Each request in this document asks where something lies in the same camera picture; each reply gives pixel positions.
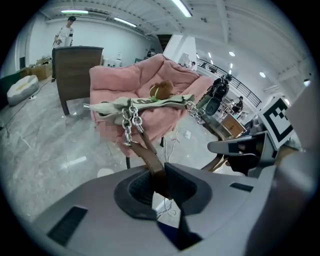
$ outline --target brown strap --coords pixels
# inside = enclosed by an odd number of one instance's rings
[[[144,148],[140,143],[134,141],[131,142],[131,149],[138,157],[143,159],[147,168],[150,170],[154,191],[165,198],[171,199],[166,172],[158,156],[151,150]]]
[[[208,171],[208,172],[213,172],[217,164],[221,161],[223,154],[217,154],[216,157],[208,163],[206,166],[202,167],[201,170]]]
[[[143,132],[143,133],[140,133],[140,136],[141,136],[146,148],[148,150],[151,150],[153,153],[157,154],[157,151],[156,151],[154,145],[152,145],[148,135],[145,132]]]
[[[228,157],[225,157],[223,161],[221,161],[219,164],[217,164],[213,169],[212,172],[214,173],[218,168],[220,168],[226,161],[228,161]]]

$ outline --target glass railing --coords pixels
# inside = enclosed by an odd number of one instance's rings
[[[228,74],[228,72],[224,71],[218,66],[212,65],[211,63],[200,58],[197,59],[197,64],[198,66],[210,71],[211,73],[217,75],[218,77],[222,77]],[[237,89],[239,93],[243,97],[246,97],[255,107],[257,107],[261,103],[261,100],[238,79],[233,77],[229,85]]]

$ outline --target pink sofa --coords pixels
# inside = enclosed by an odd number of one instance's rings
[[[157,54],[131,66],[112,68],[95,66],[90,69],[90,102],[97,104],[102,101],[113,101],[119,97],[148,98],[153,84],[163,80],[173,83],[174,94],[194,94],[197,103],[202,95],[213,83],[213,78],[201,76],[177,63]],[[186,110],[171,107],[161,107],[145,110],[139,115],[143,120],[142,127],[152,142],[161,139],[166,133],[175,129],[179,119],[187,113]],[[101,137],[115,142],[126,157],[133,151],[123,145],[124,129],[121,125],[114,125],[99,119],[96,113],[91,113],[100,131]],[[132,140],[143,141],[132,126]]]

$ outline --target white round object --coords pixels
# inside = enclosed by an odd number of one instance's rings
[[[100,177],[107,176],[107,175],[114,174],[114,173],[115,172],[109,168],[102,168],[98,171],[96,177],[100,178]]]
[[[27,75],[13,84],[6,93],[9,105],[15,106],[30,97],[39,89],[38,78],[33,75]]]

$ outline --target white shirt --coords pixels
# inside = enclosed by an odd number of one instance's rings
[[[59,40],[61,40],[62,42],[60,44],[58,44],[57,42],[54,44],[54,48],[59,48],[59,47],[65,47],[65,46],[70,46],[70,43],[68,43],[68,45],[66,45],[66,41],[67,38],[70,35],[73,35],[74,33],[74,29],[72,27],[67,27],[67,25],[64,25],[59,32],[56,34],[56,36],[58,37]]]

